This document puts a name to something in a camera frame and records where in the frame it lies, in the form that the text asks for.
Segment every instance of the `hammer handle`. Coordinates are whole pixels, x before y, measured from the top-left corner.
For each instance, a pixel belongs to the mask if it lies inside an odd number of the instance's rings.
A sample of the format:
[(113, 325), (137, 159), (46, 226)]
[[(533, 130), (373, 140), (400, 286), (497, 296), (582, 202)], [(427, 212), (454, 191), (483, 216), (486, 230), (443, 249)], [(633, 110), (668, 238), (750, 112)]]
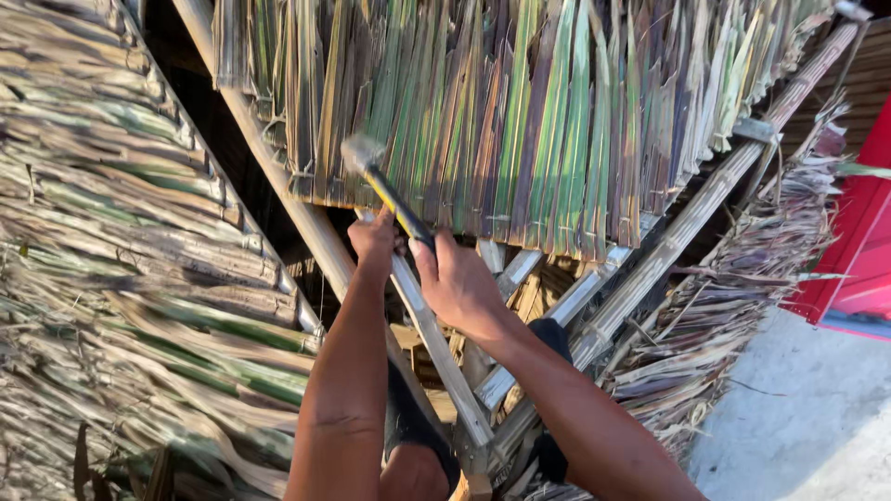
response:
[(384, 176), (375, 170), (365, 176), (365, 181), (374, 188), (374, 191), (383, 200), (384, 205), (396, 215), (396, 220), (399, 221), (402, 228), (405, 228), (408, 236), (427, 245), (430, 251), (433, 252), (433, 255), (436, 256), (437, 246), (433, 240), (433, 234), (427, 228), (427, 225), (418, 219), (414, 212), (405, 205), (405, 202), (396, 194)]

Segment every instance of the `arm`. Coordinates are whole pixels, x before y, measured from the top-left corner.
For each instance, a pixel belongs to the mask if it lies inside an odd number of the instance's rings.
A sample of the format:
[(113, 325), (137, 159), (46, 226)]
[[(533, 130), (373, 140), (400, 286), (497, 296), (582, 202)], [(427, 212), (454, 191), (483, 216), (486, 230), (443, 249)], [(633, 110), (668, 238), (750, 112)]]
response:
[(409, 246), (430, 306), (517, 378), (566, 455), (575, 483), (605, 500), (703, 499), (648, 431), (504, 306), (473, 250), (443, 233), (435, 258), (417, 242)]
[(349, 228), (359, 264), (300, 406), (288, 501), (377, 497), (387, 402), (384, 285), (395, 234), (386, 210)]

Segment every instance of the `concrete ground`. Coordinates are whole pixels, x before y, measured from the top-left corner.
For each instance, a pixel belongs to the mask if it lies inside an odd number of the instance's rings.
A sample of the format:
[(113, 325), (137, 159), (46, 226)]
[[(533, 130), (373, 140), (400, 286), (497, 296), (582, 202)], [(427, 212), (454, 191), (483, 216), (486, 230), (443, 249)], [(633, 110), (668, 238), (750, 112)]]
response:
[(891, 499), (891, 342), (773, 311), (731, 370), (689, 474), (712, 501)]

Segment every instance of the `hand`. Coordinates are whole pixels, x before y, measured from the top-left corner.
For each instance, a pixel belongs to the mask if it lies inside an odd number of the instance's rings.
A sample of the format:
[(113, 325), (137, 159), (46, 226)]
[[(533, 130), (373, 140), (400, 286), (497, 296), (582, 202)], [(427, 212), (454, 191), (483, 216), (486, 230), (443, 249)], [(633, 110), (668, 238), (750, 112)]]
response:
[(436, 235), (437, 254), (414, 239), (408, 243), (421, 275), (421, 292), (437, 316), (474, 341), (493, 322), (512, 315), (483, 259), (455, 243), (452, 233)]
[(361, 219), (353, 223), (347, 230), (349, 241), (359, 257), (359, 266), (382, 268), (389, 275), (393, 252), (405, 255), (405, 239), (399, 236), (399, 230), (393, 226), (393, 213), (386, 207), (370, 222)]

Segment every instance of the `person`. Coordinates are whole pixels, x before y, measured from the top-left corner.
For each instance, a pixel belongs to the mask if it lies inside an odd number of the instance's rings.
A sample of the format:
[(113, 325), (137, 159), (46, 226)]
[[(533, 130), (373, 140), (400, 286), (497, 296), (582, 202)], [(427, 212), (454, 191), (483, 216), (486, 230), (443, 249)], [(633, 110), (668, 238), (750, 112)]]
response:
[[(387, 361), (384, 286), (392, 253), (405, 253), (397, 235), (387, 210), (349, 228), (358, 266), (300, 407), (287, 501), (443, 501), (454, 490), (454, 453)], [(704, 499), (648, 431), (505, 307), (476, 252), (446, 231), (435, 255), (408, 246), (430, 307), (516, 377), (566, 457), (568, 480), (606, 501)]]

